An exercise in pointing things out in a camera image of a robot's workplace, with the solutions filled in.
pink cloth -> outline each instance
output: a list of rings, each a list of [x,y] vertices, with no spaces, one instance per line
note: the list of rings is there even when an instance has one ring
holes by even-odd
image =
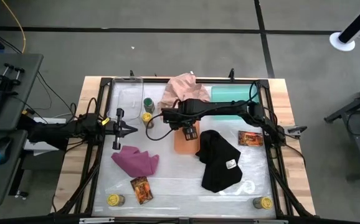
[[[168,81],[162,100],[158,103],[158,109],[171,108],[177,99],[184,101],[190,98],[206,102],[211,100],[205,87],[196,83],[195,75],[190,73],[178,75]]]
[[[148,152],[140,152],[137,147],[123,146],[122,150],[114,152],[111,158],[130,177],[146,177],[155,173],[159,155],[149,157]]]

white stand base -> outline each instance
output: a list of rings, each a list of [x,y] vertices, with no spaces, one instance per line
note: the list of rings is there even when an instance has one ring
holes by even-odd
[[[348,43],[348,44],[344,44],[341,41],[339,41],[338,37],[341,33],[340,32],[335,32],[333,34],[330,35],[329,37],[329,42],[331,43],[331,45],[343,52],[348,52],[354,49],[354,47],[356,46],[356,43],[354,41]]]

computer mouse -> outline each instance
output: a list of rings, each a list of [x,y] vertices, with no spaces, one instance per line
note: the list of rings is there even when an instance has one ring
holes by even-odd
[[[0,139],[0,164],[5,164],[10,158],[12,138],[3,137]]]

wooden table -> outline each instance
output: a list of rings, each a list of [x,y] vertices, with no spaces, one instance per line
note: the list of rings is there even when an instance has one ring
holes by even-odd
[[[98,89],[100,87],[100,80],[102,77],[85,77],[83,83],[82,92],[80,93],[77,115],[84,114],[89,100],[92,97],[97,97]],[[287,85],[284,79],[268,79],[270,84],[270,92],[272,96],[272,102],[274,112],[278,118],[278,124],[281,126],[294,126],[295,121],[293,119],[292,108],[290,99],[288,96]],[[105,100],[103,100],[102,110],[105,109]],[[95,106],[92,104],[90,111],[94,111]],[[71,139],[70,142],[77,142],[79,139]],[[300,151],[299,140],[295,140],[287,137],[287,144]],[[81,145],[72,149],[65,155],[64,163],[60,174],[60,179],[55,191],[54,203],[59,210],[65,204],[65,202],[72,196],[76,188],[79,185],[80,177],[82,175],[83,162],[85,160],[87,145]],[[90,167],[93,164],[95,158],[95,152],[97,147],[93,149],[92,160]],[[313,201],[311,199],[310,186],[306,175],[303,159],[298,153],[287,147],[282,147],[283,160],[285,164],[285,171],[287,175],[288,185],[300,203],[312,214],[315,214]],[[285,200],[282,189],[277,185],[278,194],[280,197],[281,209],[285,213]],[[89,188],[86,189],[82,209],[84,211],[87,206]]]

yellow can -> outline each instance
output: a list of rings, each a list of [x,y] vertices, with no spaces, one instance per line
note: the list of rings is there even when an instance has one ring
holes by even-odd
[[[154,127],[154,123],[153,123],[153,121],[151,121],[151,119],[153,119],[153,115],[152,115],[152,114],[150,114],[150,113],[144,113],[142,119],[143,119],[144,125],[145,125],[148,129]]]
[[[271,209],[273,202],[268,197],[259,197],[253,199],[253,205],[255,208]]]
[[[108,196],[107,203],[110,206],[122,206],[125,203],[125,196],[111,194],[110,196]]]

